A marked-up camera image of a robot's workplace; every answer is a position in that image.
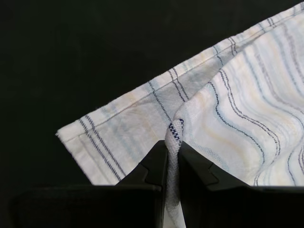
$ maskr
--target striped towel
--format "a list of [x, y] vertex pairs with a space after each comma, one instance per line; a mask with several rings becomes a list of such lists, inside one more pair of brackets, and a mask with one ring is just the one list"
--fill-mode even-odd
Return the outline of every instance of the striped towel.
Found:
[[166, 137], [166, 207], [177, 227], [182, 140], [250, 185], [304, 185], [303, 10], [300, 3], [202, 51], [61, 128], [60, 140], [101, 185], [119, 182]]

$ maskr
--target striped cloth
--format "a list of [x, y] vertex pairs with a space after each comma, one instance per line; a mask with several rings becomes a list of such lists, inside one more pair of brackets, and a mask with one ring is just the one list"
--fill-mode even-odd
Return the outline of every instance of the striped cloth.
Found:
[[95, 185], [116, 184], [166, 133], [171, 162], [184, 140], [250, 185], [304, 185], [303, 11], [217, 43], [63, 127], [60, 140]]

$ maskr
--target wavy stripe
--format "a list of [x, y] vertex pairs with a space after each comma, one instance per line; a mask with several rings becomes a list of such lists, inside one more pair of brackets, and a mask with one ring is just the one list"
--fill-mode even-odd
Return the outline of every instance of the wavy stripe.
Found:
[[[188, 111], [185, 111], [186, 114], [186, 120], [191, 120], [191, 117], [188, 113]], [[222, 169], [224, 169], [226, 172], [230, 171], [229, 166], [227, 165], [226, 161], [224, 159], [221, 158], [221, 156], [218, 153], [213, 152], [212, 149], [208, 148], [208, 147], [203, 147], [200, 144], [196, 143], [193, 139], [195, 137], [193, 137], [193, 127], [192, 127], [192, 123], [191, 121], [187, 121], [187, 134], [184, 135], [185, 137], [187, 137], [187, 135], [189, 136], [189, 141], [184, 138], [184, 141], [187, 141], [187, 143], [192, 146], [193, 148], [196, 148], [198, 152], [205, 152], [207, 153], [209, 156], [211, 156], [214, 160], [217, 161], [217, 165], [221, 166]]]
[[[223, 71], [223, 73], [224, 73], [225, 76], [226, 76], [226, 80], [227, 80], [228, 86], [226, 85], [226, 82], [225, 82], [225, 79], [224, 79], [224, 76], [223, 76], [222, 71]], [[228, 92], [228, 93], [227, 93], [227, 95], [228, 95], [228, 100], [229, 100], [229, 103], [230, 103], [230, 106], [231, 106], [232, 110], [235, 112], [235, 114], [237, 114], [237, 116], [239, 116], [239, 117], [241, 117], [242, 119], [245, 119], [245, 120], [251, 122], [252, 124], [255, 124], [255, 125], [259, 126], [259, 127], [262, 128], [270, 137], [273, 138], [273, 140], [274, 140], [274, 142], [275, 142], [275, 147], [276, 147], [276, 152], [275, 152], [275, 157], [276, 157], [276, 156], [278, 155], [278, 153], [280, 153], [280, 151], [281, 151], [281, 145], [280, 145], [280, 142], [279, 142], [279, 146], [278, 146], [277, 140], [276, 140], [268, 131], [272, 132], [273, 134], [275, 134], [275, 133], [274, 133], [273, 131], [271, 131], [268, 127], [266, 127], [264, 124], [260, 123], [259, 121], [254, 120], [254, 119], [248, 117], [247, 115], [244, 115], [244, 114], [237, 108], [237, 105], [236, 105], [236, 103], [235, 103], [235, 100], [234, 100], [234, 97], [233, 97], [233, 94], [232, 94], [232, 90], [231, 90], [231, 87], [230, 87], [230, 84], [229, 84], [229, 80], [228, 80], [227, 74], [226, 74], [226, 72], [225, 72], [223, 69], [220, 70], [219, 72], [220, 72], [220, 74], [221, 74], [221, 78], [222, 78], [222, 80], [223, 80], [223, 82], [224, 82], [224, 85], [225, 85], [225, 87], [226, 87], [226, 89], [227, 89], [227, 92]], [[263, 154], [263, 152], [262, 152], [262, 156], [263, 156], [263, 163], [265, 163], [265, 155]], [[259, 174], [256, 176], [256, 179], [255, 179], [255, 183], [256, 183], [257, 185], [258, 185], [258, 178], [260, 177], [260, 175], [261, 175], [261, 173], [259, 173]]]
[[[262, 147], [256, 142], [256, 140], [255, 140], [252, 136], [250, 136], [250, 135], [248, 135], [246, 132], [244, 132], [244, 131], [242, 131], [242, 130], [240, 130], [240, 129], [234, 127], [234, 126], [232, 126], [231, 124], [227, 123], [227, 122], [223, 119], [223, 117], [220, 115], [219, 110], [218, 110], [218, 105], [219, 105], [219, 99], [218, 99], [218, 98], [219, 98], [219, 95], [217, 94], [217, 91], [216, 91], [216, 89], [215, 89], [213, 83], [212, 83], [212, 82], [208, 82], [208, 84], [210, 84], [210, 85], [212, 86], [212, 88], [213, 88], [213, 90], [214, 90], [214, 93], [215, 93], [215, 97], [216, 97], [216, 100], [217, 100], [217, 105], [216, 105], [216, 107], [215, 107], [215, 111], [216, 111], [217, 115], [218, 115], [219, 118], [224, 122], [224, 124], [228, 125], [229, 127], [235, 129], [236, 131], [238, 131], [238, 132], [240, 132], [240, 133], [243, 133], [246, 137], [250, 138], [250, 139], [256, 144], [256, 146], [260, 149], [260, 151], [261, 151], [261, 153], [262, 153], [262, 165], [261, 165], [261, 167], [262, 167], [262, 166], [264, 165], [264, 163], [265, 163], [265, 153], [264, 153]], [[254, 182], [254, 185], [256, 184], [256, 185], [258, 186], [258, 180], [257, 180], [257, 179], [258, 179], [258, 175], [255, 177], [255, 182]]]
[[172, 79], [173, 84], [175, 85], [175, 88], [177, 89], [177, 92], [179, 93], [179, 96], [180, 96], [181, 100], [182, 100], [183, 102], [186, 102], [185, 99], [182, 97], [181, 92], [180, 92], [179, 88], [177, 87], [177, 84], [175, 83], [175, 81], [174, 81], [174, 79], [173, 79], [173, 75], [172, 75], [171, 71], [168, 70], [168, 72], [169, 72], [169, 74], [170, 74], [170, 77], [171, 77], [171, 79]]
[[294, 42], [294, 39], [293, 37], [288, 33], [288, 29], [286, 27], [285, 24], [282, 24], [282, 28], [283, 28], [283, 31], [284, 31], [284, 35], [288, 41], [288, 45], [290, 47], [290, 54], [291, 54], [291, 57], [293, 59], [293, 63], [294, 63], [294, 66], [295, 66], [295, 69], [297, 70], [303, 84], [304, 84], [304, 76], [303, 76], [303, 73], [301, 71], [301, 67], [300, 67], [300, 64], [296, 58], [296, 49], [295, 49], [295, 42]]
[[[269, 105], [271, 105], [272, 107], [274, 107], [274, 108], [276, 108], [276, 109], [279, 109], [279, 110], [281, 110], [281, 111], [283, 111], [283, 112], [286, 112], [286, 113], [290, 114], [291, 116], [293, 116], [294, 118], [296, 118], [296, 119], [301, 123], [301, 125], [303, 126], [303, 123], [301, 122], [301, 120], [300, 120], [297, 116], [295, 116], [295, 115], [292, 114], [291, 112], [289, 112], [289, 111], [287, 111], [287, 110], [284, 110], [284, 109], [282, 109], [281, 107], [278, 107], [278, 106], [276, 106], [276, 105], [274, 105], [274, 104], [272, 104], [272, 103], [269, 102], [269, 100], [264, 96], [264, 93], [263, 93], [263, 91], [262, 91], [262, 89], [261, 89], [261, 86], [260, 86], [259, 80], [258, 80], [258, 78], [257, 78], [256, 72], [255, 72], [255, 70], [253, 69], [253, 67], [252, 67], [252, 65], [251, 65], [251, 63], [250, 63], [250, 61], [249, 61], [249, 59], [248, 59], [248, 57], [247, 57], [246, 51], [243, 51], [243, 56], [244, 56], [244, 58], [245, 58], [245, 61], [246, 61], [247, 65], [249, 66], [249, 68], [250, 68], [250, 70], [251, 70], [253, 76], [254, 76], [254, 79], [255, 79], [255, 81], [256, 81], [256, 83], [257, 83], [257, 87], [258, 87], [258, 89], [259, 89], [260, 94], [262, 95], [262, 98], [263, 98]], [[292, 153], [293, 153], [293, 151], [290, 153], [290, 155], [289, 155], [289, 157], [288, 157], [287, 167], [288, 167], [288, 172], [289, 172], [289, 174], [290, 174], [290, 176], [291, 176], [291, 178], [292, 178], [294, 184], [296, 185], [294, 176], [293, 176], [293, 174], [291, 173], [291, 171], [290, 171], [290, 166], [289, 166], [289, 161], [290, 161], [290, 157], [291, 157]]]
[[[265, 77], [265, 79], [266, 79], [267, 86], [268, 86], [268, 88], [269, 88], [269, 90], [270, 90], [272, 96], [273, 96], [278, 102], [281, 102], [281, 103], [283, 103], [284, 105], [287, 105], [287, 106], [289, 106], [289, 107], [291, 107], [291, 108], [293, 108], [293, 109], [295, 109], [295, 110], [301, 112], [301, 113], [304, 115], [304, 113], [302, 112], [302, 110], [300, 110], [299, 108], [294, 107], [293, 105], [291, 105], [291, 104], [285, 102], [284, 100], [282, 100], [282, 99], [278, 96], [278, 94], [275, 92], [275, 90], [274, 90], [274, 88], [273, 88], [273, 85], [272, 85], [272, 83], [271, 83], [271, 80], [270, 80], [270, 77], [269, 77], [268, 72], [267, 72], [267, 70], [266, 70], [266, 67], [265, 67], [263, 61], [261, 60], [261, 56], [260, 56], [259, 53], [257, 52], [257, 48], [255, 47], [255, 45], [254, 45], [254, 52], [255, 52], [255, 57], [256, 57], [256, 60], [257, 60], [257, 62], [258, 62], [258, 65], [260, 66], [260, 68], [261, 68], [261, 70], [262, 70], [262, 73], [263, 73], [263, 75], [264, 75], [264, 77]], [[293, 113], [290, 113], [290, 112], [288, 112], [288, 111], [285, 111], [285, 112], [289, 113], [291, 116], [293, 116], [294, 118], [296, 118], [296, 119], [300, 122], [300, 124], [302, 125], [302, 128], [303, 128], [303, 130], [304, 130], [304, 124], [303, 124], [303, 122], [302, 122], [297, 116], [295, 116]], [[302, 137], [301, 137], [299, 143], [300, 143], [303, 139], [304, 139], [304, 134], [302, 134]], [[288, 165], [287, 165], [288, 167], [289, 167], [289, 160], [290, 160], [291, 154], [290, 154], [289, 157], [288, 157]], [[303, 168], [302, 168], [302, 166], [301, 166], [300, 160], [299, 160], [299, 165], [300, 165], [300, 167], [301, 167], [301, 169], [302, 169], [302, 172], [303, 172], [303, 174], [304, 174], [304, 170], [303, 170]]]
[[118, 175], [118, 173], [116, 172], [116, 170], [113, 168], [113, 166], [110, 164], [110, 162], [107, 160], [107, 158], [105, 157], [104, 153], [100, 150], [99, 146], [96, 144], [95, 140], [93, 139], [93, 137], [89, 134], [89, 131], [85, 125], [85, 123], [82, 121], [82, 119], [79, 119], [79, 122], [81, 124], [81, 126], [83, 127], [85, 134], [87, 135], [87, 137], [90, 139], [91, 143], [93, 144], [93, 146], [95, 147], [95, 149], [97, 150], [97, 152], [100, 154], [100, 156], [103, 158], [104, 162], [106, 163], [106, 165], [109, 167], [109, 169], [112, 171], [112, 173], [114, 174], [114, 176], [121, 181], [121, 177]]
[[301, 147], [301, 149], [300, 149], [298, 161], [299, 161], [302, 173], [304, 174], [304, 163], [301, 164], [301, 154], [302, 154], [302, 159], [303, 159], [303, 147]]
[[285, 69], [286, 69], [286, 71], [287, 71], [287, 73], [288, 73], [291, 81], [293, 82], [293, 84], [295, 86], [295, 89], [297, 90], [298, 94], [300, 94], [303, 97], [303, 94], [300, 91], [300, 89], [299, 89], [299, 87], [298, 87], [298, 85], [297, 85], [297, 83], [295, 81], [294, 75], [292, 74], [290, 66], [287, 63], [287, 57], [286, 57], [286, 54], [285, 54], [285, 51], [284, 51], [284, 48], [283, 48], [284, 47], [283, 43], [278, 38], [277, 34], [273, 34], [273, 38], [276, 41], [277, 45], [279, 46], [279, 50], [280, 50], [280, 55], [282, 57], [282, 61], [284, 63]]
[[242, 111], [240, 111], [240, 110], [238, 109], [238, 107], [237, 107], [237, 105], [236, 105], [236, 103], [235, 103], [234, 97], [233, 97], [233, 93], [232, 93], [232, 90], [231, 90], [231, 87], [230, 87], [230, 84], [229, 84], [229, 79], [228, 79], [228, 77], [227, 77], [227, 74], [226, 74], [226, 72], [225, 72], [223, 69], [222, 69], [222, 71], [223, 71], [223, 73], [225, 74], [225, 77], [226, 77], [226, 80], [227, 80], [227, 85], [226, 85], [226, 82], [225, 82], [225, 80], [224, 80], [224, 77], [223, 77], [222, 72], [221, 72], [221, 71], [219, 71], [219, 72], [220, 72], [220, 74], [221, 74], [221, 77], [222, 77], [222, 80], [223, 80], [223, 82], [224, 82], [224, 84], [225, 84], [225, 87], [226, 87], [226, 89], [227, 89], [227, 91], [228, 91], [228, 93], [227, 93], [227, 94], [228, 94], [228, 98], [229, 98], [229, 95], [230, 95], [231, 98], [232, 98], [232, 102], [233, 102], [233, 104], [234, 104], [234, 106], [235, 106], [235, 109], [236, 109], [241, 115], [238, 114], [238, 113], [235, 111], [235, 109], [233, 108], [233, 105], [232, 105], [232, 103], [231, 103], [231, 100], [230, 100], [230, 98], [229, 98], [230, 105], [231, 105], [232, 109], [234, 110], [234, 112], [235, 112], [239, 117], [241, 117], [241, 118], [243, 118], [243, 119], [246, 119], [246, 120], [248, 120], [249, 122], [251, 122], [251, 123], [253, 123], [253, 124], [259, 126], [261, 129], [263, 129], [263, 130], [264, 130], [264, 131], [265, 131], [265, 132], [274, 140], [275, 146], [276, 146], [276, 153], [275, 153], [275, 155], [278, 156], [278, 155], [280, 154], [280, 152], [281, 152], [281, 143], [280, 143], [280, 140], [279, 140], [278, 136], [277, 136], [273, 131], [271, 131], [267, 126], [265, 126], [263, 123], [259, 122], [258, 120], [255, 120], [255, 119], [250, 118], [249, 116], [243, 114]]
[[89, 123], [91, 124], [92, 130], [94, 132], [94, 134], [97, 136], [99, 142], [103, 145], [104, 149], [108, 152], [108, 154], [110, 155], [110, 157], [112, 158], [112, 160], [114, 161], [114, 163], [117, 165], [118, 169], [120, 170], [120, 172], [122, 172], [123, 176], [126, 176], [126, 173], [124, 172], [124, 170], [122, 169], [122, 167], [120, 166], [119, 162], [116, 160], [116, 158], [113, 156], [112, 152], [110, 151], [110, 149], [107, 147], [107, 145], [105, 144], [104, 140], [102, 139], [102, 137], [100, 137], [98, 131], [95, 128], [95, 124], [92, 121], [92, 119], [88, 116], [85, 115], [85, 118], [89, 121]]

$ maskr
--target blue stripe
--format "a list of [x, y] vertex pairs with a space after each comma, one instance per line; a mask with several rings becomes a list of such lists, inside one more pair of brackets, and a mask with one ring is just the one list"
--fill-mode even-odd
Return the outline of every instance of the blue stripe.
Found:
[[236, 45], [237, 45], [236, 42], [234, 41], [234, 39], [233, 39], [232, 37], [230, 37], [230, 39], [232, 39], [232, 41], [233, 41], [233, 43], [234, 43], [234, 51], [235, 51], [236, 53], [238, 53], [238, 52], [237, 52], [237, 48], [236, 48]]
[[179, 90], [177, 84], [175, 83], [175, 81], [174, 81], [174, 79], [173, 79], [173, 75], [172, 75], [171, 71], [168, 70], [168, 72], [169, 72], [169, 74], [170, 74], [170, 77], [171, 77], [171, 79], [172, 79], [173, 84], [175, 85], [175, 88], [177, 89], [177, 92], [179, 93], [179, 96], [180, 96], [181, 100], [182, 100], [183, 102], [186, 102], [185, 99], [182, 97], [181, 92], [180, 92], [180, 90]]
[[[185, 111], [185, 115], [187, 115], [187, 118], [186, 119], [191, 119], [190, 118], [190, 115], [187, 111]], [[220, 165], [221, 168], [223, 170], [225, 170], [226, 172], [230, 172], [230, 168], [229, 166], [227, 165], [226, 161], [224, 159], [222, 159], [220, 157], [220, 155], [218, 155], [217, 153], [213, 152], [210, 148], [208, 147], [202, 147], [201, 145], [197, 144], [193, 139], [195, 137], [193, 137], [193, 129], [192, 129], [192, 124], [191, 124], [191, 121], [188, 121], [187, 122], [187, 128], [188, 128], [188, 131], [187, 131], [187, 134], [185, 136], [188, 136], [190, 138], [190, 141], [187, 141], [187, 143], [189, 145], [191, 145], [193, 148], [196, 148], [198, 152], [200, 152], [201, 154], [203, 152], [206, 152], [209, 156], [211, 156], [214, 160], [216, 160], [217, 162], [217, 165]]]
[[288, 72], [289, 77], [291, 78], [291, 81], [293, 82], [293, 84], [294, 84], [294, 86], [295, 86], [297, 92], [298, 92], [302, 97], [304, 97], [303, 94], [302, 94], [302, 92], [300, 91], [300, 89], [299, 89], [299, 87], [298, 87], [296, 81], [295, 81], [295, 78], [294, 78], [294, 76], [293, 76], [293, 74], [292, 74], [292, 72], [291, 72], [290, 66], [289, 66], [288, 63], [287, 63], [286, 54], [285, 54], [285, 51], [284, 51], [284, 48], [283, 48], [284, 45], [282, 44], [282, 42], [280, 41], [280, 39], [278, 39], [278, 36], [277, 36], [277, 34], [275, 33], [275, 30], [274, 30], [274, 34], [273, 34], [273, 33], [270, 33], [270, 34], [272, 34], [274, 40], [276, 41], [276, 43], [277, 43], [277, 45], [278, 45], [278, 47], [279, 47], [279, 49], [280, 49], [282, 61], [283, 61], [283, 63], [284, 63], [285, 69], [286, 69], [287, 72]]
[[[254, 76], [254, 79], [255, 79], [255, 81], [256, 81], [258, 90], [259, 90], [259, 92], [260, 92], [262, 98], [263, 98], [270, 106], [272, 106], [272, 107], [274, 107], [274, 108], [277, 108], [277, 109], [279, 109], [279, 110], [282, 110], [283, 112], [286, 112], [286, 113], [292, 115], [294, 118], [296, 118], [296, 119], [302, 124], [301, 120], [300, 120], [298, 117], [296, 117], [296, 116], [293, 115], [292, 113], [290, 113], [290, 112], [288, 112], [288, 111], [286, 111], [286, 110], [284, 110], [284, 109], [282, 109], [282, 108], [280, 108], [280, 107], [278, 107], [278, 106], [276, 106], [276, 105], [273, 105], [272, 103], [269, 102], [268, 99], [266, 99], [266, 97], [264, 96], [264, 93], [263, 93], [263, 91], [262, 91], [262, 89], [261, 89], [261, 86], [260, 86], [259, 80], [258, 80], [258, 78], [257, 78], [256, 72], [254, 71], [253, 66], [252, 66], [251, 63], [250, 63], [250, 61], [249, 61], [249, 59], [248, 59], [248, 57], [247, 57], [247, 54], [246, 54], [246, 51], [245, 51], [245, 50], [243, 51], [243, 56], [244, 56], [245, 62], [246, 62], [247, 65], [249, 66], [250, 71], [252, 72], [252, 74], [253, 74], [253, 76]], [[291, 171], [290, 171], [290, 168], [289, 168], [289, 159], [288, 159], [288, 162], [287, 162], [288, 172], [290, 173], [290, 176], [291, 176], [291, 178], [292, 178], [294, 184], [296, 185], [295, 179], [294, 179], [294, 177], [293, 177], [293, 175], [292, 175], [292, 173], [291, 173]]]
[[300, 65], [296, 59], [296, 49], [295, 49], [295, 43], [294, 43], [294, 39], [291, 35], [288, 34], [288, 29], [286, 27], [285, 24], [282, 24], [282, 28], [284, 30], [284, 35], [288, 41], [288, 44], [289, 44], [289, 47], [290, 47], [290, 54], [291, 54], [291, 57], [293, 59], [293, 63], [294, 63], [294, 66], [295, 66], [295, 69], [297, 70], [303, 84], [304, 84], [304, 76], [303, 76], [303, 73], [300, 69]]
[[[230, 105], [231, 105], [233, 111], [234, 111], [239, 117], [241, 117], [242, 119], [246, 119], [247, 121], [249, 121], [249, 122], [251, 122], [251, 123], [253, 123], [253, 124], [259, 126], [261, 129], [263, 129], [263, 130], [264, 130], [264, 131], [265, 131], [265, 132], [274, 140], [275, 146], [276, 146], [276, 153], [275, 153], [275, 155], [276, 155], [276, 156], [279, 155], [280, 152], [281, 152], [281, 144], [280, 144], [280, 140], [279, 140], [279, 138], [277, 137], [277, 135], [276, 135], [273, 131], [271, 131], [267, 126], [265, 126], [263, 123], [259, 122], [258, 120], [255, 120], [255, 119], [250, 118], [249, 116], [243, 114], [241, 110], [239, 110], [239, 108], [237, 107], [237, 105], [236, 105], [236, 103], [235, 103], [235, 100], [234, 100], [234, 97], [233, 97], [233, 93], [232, 93], [232, 90], [231, 90], [231, 87], [230, 87], [230, 84], [229, 84], [229, 79], [228, 79], [228, 77], [227, 77], [226, 72], [225, 72], [223, 69], [220, 70], [219, 72], [220, 72], [220, 74], [221, 74], [221, 77], [222, 77], [222, 80], [223, 80], [223, 82], [224, 82], [224, 85], [225, 85], [225, 87], [226, 87], [226, 89], [227, 89], [228, 99], [229, 99], [229, 102], [230, 102]], [[226, 82], [225, 82], [225, 80], [224, 80], [224, 76], [223, 76], [222, 72], [224, 73], [224, 75], [225, 75], [225, 77], [226, 77], [227, 84], [226, 84]]]
[[[115, 113], [117, 113], [116, 107], [113, 103], [110, 103], [109, 105], [111, 105], [111, 109], [114, 110]], [[110, 115], [108, 113], [108, 111], [105, 109], [105, 107], [101, 107], [100, 111], [102, 112], [102, 114], [104, 114], [107, 118], [110, 118]], [[106, 124], [109, 125], [109, 129], [115, 130], [116, 127], [120, 126], [122, 127], [123, 131], [126, 132], [127, 131], [127, 127], [124, 123], [123, 120], [119, 119], [119, 124], [113, 123], [112, 119], [111, 121], [107, 121]], [[132, 158], [133, 161], [135, 162], [139, 162], [139, 155], [135, 156], [134, 154], [134, 149], [137, 150], [138, 154], [141, 152], [141, 150], [138, 148], [138, 144], [134, 142], [133, 137], [130, 138], [131, 140], [131, 144], [133, 145], [132, 147], [129, 146], [129, 144], [126, 142], [125, 140], [125, 136], [121, 134], [121, 131], [116, 131], [114, 134], [114, 137], [116, 137], [118, 140], [118, 142], [121, 143], [121, 145], [123, 146], [123, 149], [126, 150], [128, 152], [128, 154], [130, 155], [130, 157]]]
[[265, 29], [263, 28], [263, 26], [262, 26], [260, 23], [258, 23], [258, 25], [261, 27], [262, 31], [263, 31], [264, 33], [266, 33], [266, 32], [265, 32]]
[[233, 43], [232, 43], [232, 41], [228, 38], [228, 40], [230, 41], [230, 43], [231, 43], [231, 45], [230, 45], [230, 47], [231, 47], [231, 54], [234, 56], [234, 53], [233, 53]]
[[304, 174], [304, 162], [303, 162], [303, 164], [301, 164], [301, 154], [302, 154], [302, 159], [304, 159], [303, 158], [303, 147], [301, 147], [301, 149], [300, 149], [298, 161], [299, 161], [302, 173]]
[[213, 46], [213, 48], [215, 49], [215, 51], [217, 52], [217, 58], [220, 60], [220, 63], [222, 64], [222, 67], [224, 66], [224, 64], [223, 64], [223, 61], [222, 61], [222, 59], [219, 57], [219, 52], [218, 52], [218, 50], [216, 49], [216, 47], [215, 46]]
[[[299, 111], [301, 114], [304, 115], [304, 112], [302, 112], [301, 109], [299, 109], [299, 108], [297, 108], [297, 107], [294, 107], [294, 106], [291, 105], [290, 103], [285, 102], [284, 100], [282, 100], [282, 99], [277, 95], [277, 93], [276, 93], [275, 90], [273, 89], [273, 86], [272, 86], [271, 80], [270, 80], [270, 78], [269, 78], [268, 72], [267, 72], [267, 70], [266, 70], [266, 68], [265, 68], [265, 66], [264, 66], [264, 64], [263, 64], [263, 62], [262, 62], [262, 60], [261, 60], [261, 57], [260, 57], [260, 55], [259, 55], [259, 53], [258, 53], [258, 51], [257, 51], [257, 47], [256, 47], [255, 45], [254, 45], [253, 47], [254, 47], [254, 50], [255, 50], [255, 57], [256, 57], [257, 62], [258, 62], [259, 66], [260, 66], [260, 68], [261, 68], [261, 70], [262, 70], [262, 72], [263, 72], [263, 75], [264, 75], [264, 77], [265, 77], [265, 79], [266, 79], [266, 82], [267, 82], [267, 86], [269, 87], [269, 89], [270, 89], [271, 94], [273, 95], [273, 97], [274, 97], [277, 101], [279, 101], [279, 102], [285, 104], [286, 106], [289, 106], [289, 107], [291, 107], [291, 108], [293, 108], [293, 109]], [[296, 118], [296, 119], [300, 122], [300, 124], [302, 125], [302, 128], [303, 128], [303, 130], [304, 130], [304, 124], [303, 124], [303, 122], [302, 122], [297, 116], [293, 115], [292, 113], [290, 113], [290, 112], [288, 112], [288, 111], [285, 111], [285, 112], [289, 113], [289, 114], [292, 115], [294, 118]], [[299, 143], [297, 144], [296, 147], [299, 146], [299, 144], [300, 144], [300, 142], [303, 140], [303, 138], [304, 138], [304, 134], [302, 134], [301, 140], [299, 141]], [[291, 154], [289, 155], [288, 161], [287, 161], [287, 166], [288, 166], [288, 168], [289, 168], [289, 161], [290, 161]], [[293, 175], [292, 175], [290, 169], [288, 169], [288, 171], [289, 171], [289, 173], [291, 174], [292, 179], [294, 180]]]
[[79, 119], [79, 122], [81, 124], [81, 126], [83, 127], [83, 129], [85, 130], [85, 134], [87, 135], [87, 137], [90, 139], [91, 143], [93, 144], [93, 146], [95, 147], [95, 149], [97, 150], [97, 152], [100, 154], [100, 156], [103, 158], [104, 162], [106, 163], [106, 165], [110, 168], [110, 170], [112, 171], [112, 173], [114, 174], [114, 176], [121, 181], [121, 177], [118, 175], [118, 173], [116, 172], [116, 170], [113, 168], [113, 166], [110, 164], [110, 162], [107, 160], [107, 158], [105, 157], [104, 153], [100, 150], [99, 146], [96, 144], [95, 140], [93, 139], [93, 137], [89, 134], [89, 131], [85, 125], [85, 123], [82, 121], [82, 119]]
[[118, 169], [120, 170], [120, 172], [122, 172], [123, 176], [126, 176], [126, 173], [124, 172], [124, 170], [122, 169], [122, 167], [120, 166], [119, 162], [116, 160], [116, 158], [113, 156], [113, 154], [111, 153], [110, 149], [107, 147], [107, 145], [105, 144], [105, 142], [103, 141], [103, 139], [100, 137], [98, 131], [95, 128], [95, 124], [92, 121], [92, 119], [88, 116], [85, 115], [85, 118], [89, 121], [89, 123], [92, 126], [92, 130], [95, 133], [95, 135], [97, 136], [99, 142], [103, 145], [103, 147], [105, 148], [105, 150], [108, 152], [108, 154], [110, 155], [110, 157], [112, 158], [112, 160], [114, 161], [114, 163], [117, 165]]
[[[214, 93], [215, 93], [215, 97], [216, 97], [216, 100], [217, 100], [217, 105], [216, 105], [216, 107], [215, 107], [215, 111], [216, 111], [217, 115], [219, 116], [219, 118], [220, 118], [226, 125], [228, 125], [229, 127], [235, 129], [236, 131], [238, 131], [238, 132], [240, 132], [240, 133], [243, 133], [245, 136], [247, 136], [248, 138], [250, 138], [250, 139], [257, 145], [257, 147], [258, 147], [258, 148], [260, 149], [260, 151], [262, 152], [262, 166], [263, 166], [263, 164], [265, 163], [265, 154], [264, 154], [264, 151], [263, 151], [263, 149], [261, 148], [261, 146], [256, 142], [256, 140], [255, 140], [252, 136], [250, 136], [250, 135], [248, 135], [246, 132], [244, 132], [244, 131], [242, 131], [242, 130], [240, 130], [240, 129], [234, 127], [234, 126], [232, 126], [231, 124], [229, 124], [227, 121], [225, 121], [225, 120], [223, 119], [223, 117], [220, 115], [219, 110], [218, 110], [218, 105], [219, 105], [219, 99], [218, 99], [218, 98], [219, 98], [219, 95], [217, 94], [217, 91], [216, 91], [216, 89], [215, 89], [213, 83], [212, 83], [212, 82], [208, 82], [208, 84], [210, 84], [210, 85], [212, 86], [212, 88], [213, 88], [213, 90], [214, 90]], [[255, 182], [254, 182], [254, 184], [256, 184], [256, 185], [258, 186], [258, 180], [257, 180], [257, 179], [258, 179], [258, 176], [255, 177]]]
[[148, 84], [150, 85], [151, 89], [152, 89], [152, 92], [153, 92], [153, 95], [157, 101], [157, 103], [160, 105], [161, 109], [163, 110], [163, 112], [165, 113], [166, 117], [169, 119], [170, 122], [172, 122], [171, 118], [169, 117], [166, 109], [164, 108], [164, 106], [162, 105], [161, 101], [159, 100], [158, 96], [156, 95], [156, 92], [155, 92], [155, 89], [154, 87], [152, 86], [152, 83], [149, 81]]
[[183, 87], [182, 84], [180, 83], [180, 81], [179, 81], [179, 75], [177, 74], [177, 72], [176, 72], [176, 70], [175, 70], [174, 67], [173, 67], [173, 71], [174, 71], [174, 73], [175, 73], [175, 75], [176, 75], [176, 79], [177, 79], [178, 84], [181, 86], [181, 89], [182, 89], [183, 93], [185, 94], [186, 98], [189, 100], [189, 97], [188, 97], [188, 95], [186, 94], [186, 91], [185, 91], [184, 87]]

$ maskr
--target white fabric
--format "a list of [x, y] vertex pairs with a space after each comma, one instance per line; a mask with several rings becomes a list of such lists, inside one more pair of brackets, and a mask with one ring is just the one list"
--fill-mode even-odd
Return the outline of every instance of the white fabric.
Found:
[[250, 185], [304, 185], [303, 9], [204, 50], [63, 127], [60, 140], [93, 184], [116, 184], [167, 132], [166, 208], [178, 227], [181, 140]]

